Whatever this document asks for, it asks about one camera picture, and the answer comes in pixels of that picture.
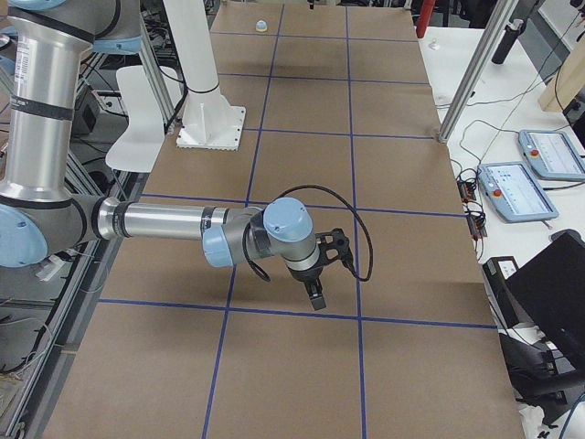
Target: metal pole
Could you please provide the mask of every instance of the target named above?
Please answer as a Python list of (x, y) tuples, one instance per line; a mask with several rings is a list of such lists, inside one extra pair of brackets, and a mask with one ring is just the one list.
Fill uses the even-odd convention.
[(508, 22), (517, 3), (518, 0), (499, 0), (497, 2), (492, 17), (487, 23), (487, 27), (485, 28), (482, 38), (477, 44), (477, 48), (472, 56), (472, 60), (467, 67), (467, 71), (463, 75), (459, 89), (457, 89), (457, 92), (455, 93), (449, 111), (442, 122), (441, 130), (438, 135), (439, 142), (447, 143), (449, 140), (457, 121), (459, 121), (459, 118), (465, 109), (467, 101), (469, 101), (469, 98), (472, 95), (475, 84), (479, 80), (482, 71), (484, 71), (485, 64), (490, 59), (490, 56), (495, 49), (495, 45), (501, 37), (501, 30)]
[(146, 30), (146, 25), (144, 24), (142, 17), (140, 17), (140, 29), (140, 35), (143, 42), (142, 49), (140, 50), (140, 60), (143, 62), (144, 73), (146, 73), (146, 78), (148, 79), (148, 82), (150, 82), (154, 97), (158, 102), (158, 106), (161, 109), (161, 114), (165, 120), (165, 125), (167, 125), (173, 118), (175, 108), (173, 106), (173, 102), (171, 101), (171, 96), (168, 94), (168, 89), (166, 88), (165, 80), (163, 79), (161, 70), (158, 68), (158, 63), (156, 62), (153, 47), (150, 45), (148, 31)]

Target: wire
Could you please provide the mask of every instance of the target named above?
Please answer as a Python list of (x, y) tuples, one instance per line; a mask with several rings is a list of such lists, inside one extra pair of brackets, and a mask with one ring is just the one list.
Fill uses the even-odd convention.
[(459, 163), (457, 160), (455, 160), (454, 158), (450, 158), (450, 160), (452, 162), (454, 162), (454, 164), (456, 164), (459, 167), (459, 173), (461, 174), (463, 171), (463, 165), (461, 163)]
[(563, 424), (563, 428), (560, 431), (560, 434), (558, 435), (558, 439), (563, 439), (563, 437), (565, 436), (567, 427), (569, 427), (570, 418), (573, 416), (573, 413), (575, 413), (575, 410), (577, 410), (577, 406), (583, 401), (585, 401), (585, 392), (583, 392), (581, 396), (579, 396), (579, 398), (577, 398), (577, 400), (573, 402), (573, 406), (570, 408), (569, 416), (567, 416), (567, 421), (565, 421), (565, 423)]
[(45, 348), (40, 351), (37, 352), (35, 350), (33, 350), (32, 352), (30, 352), (26, 357), (24, 357), (25, 363), (17, 366), (14, 369), (11, 369), (9, 371), (4, 371), (4, 370), (0, 370), (0, 373), (3, 374), (22, 374), (25, 370), (27, 370), (32, 364), (34, 364), (36, 361), (38, 361), (39, 359), (42, 359), (45, 354), (47, 353), (47, 351), (50, 349), (51, 344), (53, 342), (53, 340), (55, 339), (53, 332), (50, 330), (50, 328), (48, 327), (48, 325), (43, 322), (42, 320), (39, 320), (38, 318), (34, 318), (34, 317), (25, 317), (25, 318), (20, 318), (18, 320), (13, 320), (10, 322), (5, 322), (5, 323), (0, 323), (0, 327), (8, 327), (8, 326), (12, 326), (12, 325), (17, 325), (19, 323), (23, 323), (23, 322), (28, 322), (28, 321), (34, 321), (34, 322), (38, 322), (40, 323), (45, 330), (47, 331), (48, 334), (48, 342), (47, 345), (45, 346)]
[(85, 139), (82, 139), (82, 138), (81, 138), (81, 137), (79, 137), (78, 135), (72, 135), (71, 137), (72, 137), (72, 138), (74, 138), (74, 139), (76, 139), (76, 140), (78, 140), (78, 141), (80, 141), (80, 142), (82, 142), (84, 145), (86, 145), (86, 146), (89, 146), (91, 149), (93, 149), (94, 151), (97, 151), (98, 153), (102, 153), (102, 154), (108, 154), (108, 152), (107, 152), (107, 151), (102, 151), (100, 148), (98, 148), (98, 147), (94, 146), (93, 144), (91, 144), (91, 143), (90, 143), (90, 142), (88, 142), (87, 140), (85, 140)]
[(248, 233), (250, 232), (250, 223), (246, 224), (244, 228), (244, 233), (241, 235), (241, 248), (244, 251), (244, 257), (246, 258), (246, 262), (250, 266), (253, 272), (256, 273), (258, 277), (262, 279), (264, 282), (270, 282), (271, 277), (264, 271), (262, 267), (260, 267), (257, 263), (255, 263), (248, 254)]
[(91, 163), (93, 163), (93, 162), (99, 162), (100, 160), (104, 160), (105, 158), (106, 158), (106, 157), (95, 157), (95, 158), (92, 158), (91, 160), (88, 160), (87, 162), (83, 162), (83, 163), (81, 163), (81, 164), (82, 164), (83, 166), (86, 166), (86, 165), (89, 165), (89, 164), (91, 164)]
[[(94, 67), (93, 67), (91, 64), (89, 64), (89, 63), (87, 63), (87, 62), (82, 62), (81, 64), (84, 64), (84, 65), (86, 65), (87, 67), (89, 67), (89, 68), (91, 69), (91, 71), (92, 71), (92, 72), (94, 72), (96, 75), (98, 75), (98, 76), (101, 78), (101, 80), (103, 80), (103, 81), (106, 83), (106, 85), (107, 85), (107, 86), (110, 88), (110, 90), (111, 90), (111, 91), (113, 91), (114, 93), (118, 93), (118, 92), (117, 92), (117, 90), (115, 90), (115, 89), (112, 87), (112, 85), (111, 85), (111, 84), (108, 82), (108, 80), (106, 80), (106, 79), (103, 77), (103, 75), (100, 73), (100, 71), (99, 71), (99, 70), (97, 70), (97, 69), (96, 69), (96, 68), (94, 68)], [(118, 102), (120, 103), (120, 108), (123, 108), (123, 107), (122, 107), (122, 98), (120, 97), (119, 93), (116, 95), (116, 98), (118, 99)], [(126, 119), (128, 119), (128, 114), (123, 114), (123, 113), (120, 113), (120, 112), (111, 112), (111, 111), (109, 111), (109, 110), (106, 110), (106, 109), (104, 109), (104, 108), (102, 108), (102, 109), (103, 109), (103, 110), (104, 110), (106, 113), (108, 113), (108, 114), (113, 114), (114, 116), (120, 116), (120, 117), (123, 117), (123, 118), (126, 118)]]
[[(538, 80), (538, 78), (540, 78), (540, 72), (545, 68), (545, 65), (547, 64), (547, 61), (550, 59), (550, 57), (553, 55), (553, 53), (555, 53), (555, 50), (557, 49), (558, 45), (562, 42), (563, 38), (567, 35), (567, 33), (570, 31), (570, 29), (572, 28), (573, 24), (575, 23), (575, 21), (577, 21), (577, 18), (580, 17), (580, 13), (577, 13), (575, 15), (575, 18), (573, 18), (573, 21), (570, 22), (570, 25), (567, 27), (567, 30), (565, 30), (565, 32), (563, 33), (563, 35), (560, 36), (560, 38), (558, 39), (557, 43), (555, 44), (555, 46), (550, 50), (550, 53), (547, 55), (547, 57), (545, 58), (545, 60), (543, 61), (542, 65), (540, 66), (540, 69), (538, 69), (537, 72), (537, 76), (534, 78), (534, 80), (532, 81), (532, 83), (528, 86), (528, 89), (526, 89), (526, 91), (528, 91), (531, 87), (533, 87), (535, 85), (535, 82)], [(518, 109), (518, 107), (520, 106), (520, 104), (522, 103), (522, 101), (524, 100), (524, 98), (526, 97), (526, 94), (524, 93), (522, 95), (522, 97), (520, 98), (520, 100), (517, 102), (516, 106), (512, 109), (512, 111), (507, 115), (507, 117), (505, 118), (504, 122), (502, 123), (502, 125), (500, 126), (500, 128), (504, 128), (504, 126), (507, 124), (507, 122), (510, 120), (510, 117), (512, 117), (512, 114), (514, 114), (516, 112), (516, 110)], [(487, 149), (484, 152), (484, 155), (482, 156), (482, 159), (485, 157), (485, 155), (487, 154), (487, 151), (489, 151), (489, 149), (491, 148), (491, 146), (494, 144), (495, 139), (497, 138), (498, 135), (500, 135), (500, 131), (498, 131), (494, 138), (492, 139), (492, 141), (489, 143), (489, 145), (487, 146)]]
[(293, 192), (296, 192), (298, 190), (303, 190), (303, 189), (321, 190), (322, 192), (325, 192), (325, 193), (333, 196), (334, 198), (337, 198), (354, 215), (354, 218), (359, 223), (359, 226), (361, 227), (362, 231), (364, 232), (364, 236), (366, 237), (367, 249), (368, 249), (368, 253), (369, 253), (369, 261), (368, 261), (368, 265), (367, 265), (366, 277), (360, 277), (360, 275), (358, 273), (356, 273), (355, 270), (354, 271), (350, 270), (350, 271), (352, 272), (352, 275), (358, 281), (360, 281), (360, 282), (369, 281), (369, 279), (372, 276), (372, 270), (374, 269), (374, 246), (372, 244), (372, 239), (369, 236), (369, 231), (367, 230), (366, 224), (359, 216), (359, 213), (357, 213), (357, 210), (351, 204), (349, 204), (346, 201), (346, 199), (343, 198), (341, 195), (337, 194), (336, 192), (334, 192), (333, 190), (331, 190), (328, 187), (323, 187), (323, 186), (318, 186), (318, 185), (300, 185), (300, 186), (291, 187), (290, 189), (287, 189), (284, 192), (282, 192), (277, 198), (285, 197)]
[(570, 186), (561, 186), (561, 187), (543, 187), (543, 190), (546, 191), (552, 191), (552, 190), (563, 190), (563, 189), (571, 189), (573, 187), (579, 187), (579, 186), (583, 186), (585, 185), (585, 181), (581, 181), (580, 183), (577, 183), (575, 185), (570, 185)]
[(129, 198), (126, 195), (126, 192), (124, 192), (124, 188), (122, 186), (122, 183), (120, 183), (120, 180), (118, 179), (118, 176), (116, 175), (116, 171), (112, 170), (112, 174), (113, 174), (113, 179), (116, 180), (116, 184), (118, 185), (118, 188), (120, 189), (120, 192), (122, 192), (122, 195), (124, 197), (124, 201), (128, 201)]
[(465, 136), (467, 135), (467, 131), (472, 127), (472, 125), (474, 125), (475, 123), (483, 123), (484, 125), (487, 125), (491, 128), (494, 128), (497, 133), (499, 134), (500, 132), (504, 132), (504, 133), (515, 133), (518, 134), (518, 131), (515, 130), (505, 130), (503, 128), (498, 128), (497, 126), (494, 126), (486, 121), (483, 121), (481, 119), (475, 119), (474, 121), (472, 121), (471, 123), (469, 123), (464, 129), (463, 129), (463, 135), (461, 140), (459, 141), (459, 147), (465, 151), (467, 154), (472, 155), (473, 157), (475, 157), (475, 159), (477, 160), (477, 165), (480, 165), (482, 163), (482, 161), (484, 160), (485, 156), (487, 155), (487, 152), (489, 151), (490, 147), (492, 146), (492, 144), (494, 143), (494, 139), (492, 140), (492, 142), (487, 146), (487, 148), (485, 149), (483, 155), (480, 157), (479, 155), (476, 155), (475, 153), (473, 153), (471, 150), (467, 149), (465, 146), (463, 146), (463, 141), (465, 140)]

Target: silver arm segment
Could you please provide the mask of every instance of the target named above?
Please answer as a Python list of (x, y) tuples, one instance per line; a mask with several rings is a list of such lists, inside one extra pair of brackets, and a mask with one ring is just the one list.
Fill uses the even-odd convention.
[[(105, 53), (132, 48), (134, 41), (139, 51), (139, 0), (10, 3), (19, 38), (10, 147), (0, 182), (0, 266), (37, 263), (97, 239), (203, 241), (211, 265), (247, 262), (267, 281), (270, 277), (252, 261), (281, 255), (292, 277), (304, 283), (314, 309), (325, 307), (319, 275), (326, 265), (340, 260), (355, 275), (349, 239), (341, 230), (315, 234), (311, 217), (295, 198), (279, 198), (261, 210), (71, 195), (64, 177), (80, 57), (96, 38), (102, 43), (105, 38), (100, 45)], [(42, 10), (31, 12), (27, 5)], [(331, 251), (336, 257), (327, 256)]]

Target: cable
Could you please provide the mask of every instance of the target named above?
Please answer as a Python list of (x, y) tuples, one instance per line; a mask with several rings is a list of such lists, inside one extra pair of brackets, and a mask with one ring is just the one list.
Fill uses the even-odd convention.
[(450, 158), (450, 160), (452, 162), (454, 162), (454, 164), (456, 164), (459, 167), (459, 173), (461, 174), (463, 171), (463, 165), (461, 163), (459, 163), (457, 160), (455, 160), (454, 158)]
[(364, 223), (364, 221), (361, 219), (361, 217), (357, 213), (357, 210), (351, 204), (349, 204), (346, 201), (346, 199), (343, 198), (341, 195), (337, 194), (336, 192), (334, 192), (333, 190), (331, 190), (328, 187), (323, 187), (323, 186), (318, 186), (318, 185), (300, 185), (300, 186), (291, 187), (290, 189), (286, 189), (284, 192), (282, 192), (277, 198), (285, 197), (288, 194), (291, 194), (293, 192), (296, 192), (298, 190), (303, 190), (303, 189), (321, 190), (321, 191), (333, 196), (334, 198), (337, 198), (337, 200), (339, 200), (343, 205), (345, 205), (346, 208), (354, 215), (354, 218), (359, 223), (359, 226), (361, 227), (362, 231), (364, 232), (364, 236), (366, 237), (367, 249), (369, 252), (369, 262), (367, 265), (366, 277), (360, 277), (359, 274), (355, 272), (355, 270), (354, 271), (350, 270), (350, 271), (352, 272), (352, 275), (358, 281), (360, 281), (360, 282), (369, 281), (370, 277), (372, 276), (372, 270), (374, 268), (374, 246), (372, 244), (372, 239), (369, 236), (369, 231), (367, 230), (366, 224)]
[(83, 162), (83, 163), (81, 163), (81, 164), (82, 164), (83, 166), (86, 166), (86, 165), (89, 165), (89, 164), (91, 164), (91, 163), (93, 163), (93, 162), (99, 162), (100, 160), (104, 160), (105, 158), (106, 158), (106, 157), (95, 157), (95, 158), (92, 158), (91, 160), (88, 160), (87, 162)]
[(552, 190), (563, 190), (563, 189), (571, 189), (573, 187), (579, 187), (579, 186), (583, 186), (585, 185), (585, 181), (581, 181), (580, 183), (577, 183), (575, 185), (570, 185), (570, 186), (561, 186), (561, 187), (543, 187), (543, 190), (546, 191), (552, 191)]
[(250, 223), (246, 224), (244, 228), (244, 233), (241, 235), (241, 248), (244, 251), (244, 258), (246, 258), (246, 262), (250, 266), (253, 272), (256, 273), (258, 277), (262, 279), (264, 282), (270, 282), (271, 277), (264, 271), (262, 267), (260, 267), (257, 263), (255, 263), (248, 254), (248, 233), (250, 232)]
[(124, 197), (124, 201), (128, 201), (129, 198), (126, 195), (126, 192), (124, 192), (124, 188), (122, 186), (122, 183), (120, 183), (120, 180), (118, 179), (118, 176), (116, 175), (116, 171), (112, 170), (112, 174), (113, 174), (113, 179), (116, 180), (116, 184), (118, 185), (118, 188), (120, 189), (120, 192), (122, 192), (122, 195)]
[(35, 361), (42, 359), (45, 356), (45, 354), (47, 353), (47, 351), (50, 349), (51, 344), (52, 344), (53, 340), (55, 339), (54, 334), (50, 330), (48, 325), (45, 322), (43, 322), (42, 320), (39, 320), (38, 318), (34, 318), (34, 317), (20, 318), (18, 320), (13, 320), (10, 322), (0, 323), (0, 327), (8, 327), (8, 326), (12, 326), (12, 325), (17, 325), (19, 323), (28, 322), (28, 321), (38, 322), (45, 328), (45, 330), (48, 333), (47, 345), (40, 352), (36, 352), (35, 350), (30, 352), (26, 357), (24, 357), (24, 360), (25, 360), (24, 364), (21, 363), (21, 365), (17, 366), (16, 368), (12, 368), (11, 370), (8, 370), (8, 371), (0, 370), (0, 373), (3, 373), (3, 374), (10, 374), (10, 373), (22, 374), (26, 369), (28, 369), (32, 364), (34, 364)]
[[(563, 33), (563, 35), (560, 36), (560, 38), (557, 41), (557, 44), (555, 44), (555, 46), (550, 50), (550, 53), (548, 54), (548, 56), (545, 58), (544, 62), (542, 63), (542, 65), (540, 66), (540, 69), (538, 69), (537, 72), (537, 76), (534, 78), (534, 80), (532, 81), (532, 83), (528, 86), (528, 89), (526, 89), (526, 91), (528, 91), (531, 87), (534, 86), (535, 82), (537, 81), (537, 79), (540, 77), (540, 72), (544, 69), (545, 65), (547, 64), (547, 61), (550, 59), (550, 57), (552, 56), (553, 53), (555, 53), (555, 49), (558, 47), (558, 45), (562, 42), (563, 38), (565, 37), (565, 35), (567, 35), (567, 33), (570, 31), (571, 27), (573, 26), (573, 23), (575, 23), (575, 21), (577, 21), (577, 18), (580, 17), (580, 13), (577, 13), (575, 15), (575, 18), (573, 18), (573, 21), (570, 22), (570, 25), (567, 27), (567, 30), (565, 30), (565, 32)], [(507, 117), (505, 118), (504, 122), (502, 123), (502, 125), (500, 126), (500, 128), (504, 128), (504, 126), (507, 124), (507, 122), (510, 120), (510, 117), (512, 117), (512, 114), (514, 114), (514, 112), (516, 112), (516, 110), (518, 109), (518, 107), (520, 106), (520, 104), (522, 103), (522, 101), (524, 100), (524, 98), (526, 97), (525, 94), (522, 95), (522, 97), (520, 98), (520, 100), (518, 101), (518, 103), (516, 104), (516, 106), (512, 109), (512, 111), (507, 115)], [(500, 134), (500, 132), (498, 131), (494, 138), (492, 139), (492, 141), (489, 143), (489, 145), (487, 146), (487, 149), (484, 152), (484, 155), (482, 156), (482, 159), (485, 157), (485, 155), (487, 154), (487, 151), (489, 151), (489, 149), (492, 147), (492, 145), (495, 142), (495, 139), (497, 138), (497, 136)]]
[[(106, 85), (107, 85), (107, 86), (110, 88), (110, 90), (111, 90), (112, 92), (114, 92), (114, 93), (118, 93), (118, 92), (117, 92), (117, 91), (116, 91), (116, 90), (115, 90), (115, 89), (112, 87), (112, 85), (111, 85), (111, 84), (108, 82), (108, 80), (106, 80), (106, 79), (103, 77), (103, 75), (100, 73), (100, 71), (99, 71), (99, 70), (97, 70), (97, 69), (96, 69), (96, 68), (94, 68), (94, 67), (93, 67), (91, 64), (88, 64), (87, 62), (85, 62), (85, 63), (82, 63), (82, 64), (84, 64), (84, 65), (86, 65), (87, 67), (89, 67), (89, 68), (91, 69), (91, 71), (92, 71), (92, 72), (94, 72), (96, 75), (98, 75), (98, 76), (101, 78), (101, 80), (103, 80), (103, 81), (106, 83)], [(120, 108), (123, 108), (123, 107), (122, 107), (122, 98), (119, 96), (119, 93), (118, 93), (118, 95), (116, 96), (116, 98), (118, 99), (118, 102), (120, 103)], [(104, 108), (102, 108), (102, 109), (103, 109), (103, 110), (104, 110), (106, 113), (108, 113), (108, 114), (112, 114), (112, 115), (114, 115), (114, 116), (120, 116), (120, 117), (123, 117), (123, 118), (126, 118), (126, 119), (128, 119), (128, 114), (123, 114), (123, 113), (120, 113), (120, 112), (111, 112), (111, 111), (109, 111), (109, 110), (106, 110), (106, 109), (104, 109)]]
[(82, 139), (82, 138), (81, 138), (81, 137), (79, 137), (78, 135), (72, 135), (71, 137), (72, 137), (72, 138), (74, 138), (74, 139), (77, 139), (77, 140), (79, 140), (79, 141), (80, 141), (80, 142), (82, 142), (84, 145), (86, 145), (86, 146), (89, 146), (91, 149), (93, 149), (94, 151), (97, 151), (98, 153), (102, 153), (102, 154), (108, 154), (108, 152), (107, 152), (107, 151), (102, 151), (100, 148), (98, 148), (98, 147), (94, 146), (93, 144), (91, 144), (91, 143), (90, 143), (90, 142), (88, 142), (87, 140), (85, 140), (85, 139)]
[(485, 158), (485, 156), (486, 156), (487, 152), (489, 151), (490, 147), (491, 147), (491, 146), (492, 146), (492, 144), (494, 143), (494, 139), (495, 139), (495, 138), (492, 140), (492, 143), (490, 143), (490, 144), (487, 146), (487, 148), (486, 148), (486, 149), (485, 149), (485, 151), (484, 151), (484, 154), (483, 154), (481, 157), (480, 157), (479, 155), (476, 155), (475, 153), (473, 153), (471, 150), (467, 149), (466, 147), (464, 147), (464, 146), (463, 146), (463, 141), (465, 140), (465, 136), (467, 135), (467, 131), (468, 131), (468, 130), (469, 130), (471, 127), (472, 127), (472, 125), (473, 125), (474, 123), (483, 123), (484, 125), (487, 125), (487, 126), (489, 126), (489, 127), (491, 127), (491, 128), (494, 128), (494, 129), (497, 131), (497, 133), (498, 133), (498, 134), (499, 134), (500, 132), (504, 132), (504, 133), (515, 133), (515, 134), (518, 134), (518, 131), (515, 131), (515, 130), (505, 130), (505, 129), (501, 128), (501, 127), (500, 127), (500, 128), (498, 128), (498, 127), (496, 127), (496, 126), (494, 126), (494, 125), (492, 125), (492, 124), (490, 124), (490, 123), (488, 123), (488, 122), (486, 122), (486, 121), (483, 121), (483, 120), (481, 120), (481, 119), (475, 119), (474, 121), (472, 121), (471, 123), (469, 123), (469, 124), (468, 124), (468, 125), (467, 125), (467, 126), (464, 128), (464, 129), (463, 129), (463, 135), (462, 135), (462, 138), (461, 138), (461, 140), (459, 141), (459, 147), (460, 147), (460, 148), (461, 148), (463, 151), (465, 151), (467, 154), (469, 154), (469, 155), (472, 155), (473, 157), (475, 157), (475, 159), (476, 159), (476, 160), (477, 160), (477, 162), (478, 162), (478, 163), (477, 163), (477, 165), (480, 165), (480, 164), (482, 163), (482, 161), (484, 160), (484, 158)]
[(567, 421), (565, 421), (565, 423), (563, 424), (563, 428), (560, 431), (560, 434), (558, 435), (558, 439), (563, 439), (563, 437), (565, 436), (565, 432), (567, 431), (567, 427), (569, 426), (570, 418), (573, 416), (575, 410), (577, 410), (577, 406), (583, 401), (585, 401), (585, 392), (583, 392), (581, 396), (579, 396), (579, 398), (577, 398), (577, 400), (573, 402), (573, 406), (570, 408), (569, 416), (567, 416)]
[[(500, 103), (500, 102), (511, 102), (511, 101), (513, 101), (514, 99), (517, 99), (517, 98), (519, 98), (519, 97), (521, 97), (521, 96), (524, 96), (525, 94), (529, 94), (529, 93), (530, 93), (532, 90), (534, 90), (534, 89), (535, 89), (536, 87), (538, 87), (540, 84), (542, 84), (543, 82), (546, 82), (548, 79), (552, 78), (552, 77), (555, 75), (555, 73), (557, 73), (557, 72), (558, 72), (558, 69), (560, 69), (560, 68), (557, 68), (557, 69), (555, 69), (555, 71), (553, 71), (551, 74), (549, 74), (549, 75), (548, 75), (548, 76), (547, 76), (545, 79), (543, 79), (543, 80), (540, 80), (539, 82), (537, 82), (537, 83), (536, 83), (535, 85), (533, 85), (533, 86), (529, 86), (529, 87), (528, 87), (528, 89), (526, 89), (525, 91), (522, 91), (521, 93), (518, 93), (516, 96), (513, 96), (512, 98), (498, 99), (498, 100), (496, 100), (496, 101), (485, 101), (485, 102), (474, 102), (474, 103), (468, 103), (468, 104), (466, 104), (465, 106), (466, 106), (466, 107), (474, 107), (475, 105), (489, 105), (489, 104), (492, 104), (492, 103)], [(452, 102), (450, 102), (450, 103), (442, 103), (442, 104), (440, 104), (440, 105), (436, 105), (436, 107), (437, 107), (439, 110), (445, 110), (445, 109), (449, 108), (449, 107), (451, 106), (451, 104), (452, 104)]]

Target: electronic device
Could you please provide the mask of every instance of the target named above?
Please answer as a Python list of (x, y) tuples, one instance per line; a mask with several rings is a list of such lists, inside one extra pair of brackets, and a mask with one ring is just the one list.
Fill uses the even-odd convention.
[(585, 181), (585, 162), (567, 134), (522, 130), (518, 142), (527, 162), (541, 178)]
[(479, 165), (479, 182), (507, 222), (552, 220), (558, 211), (524, 162)]
[(563, 233), (506, 285), (573, 367), (585, 368), (585, 242)]

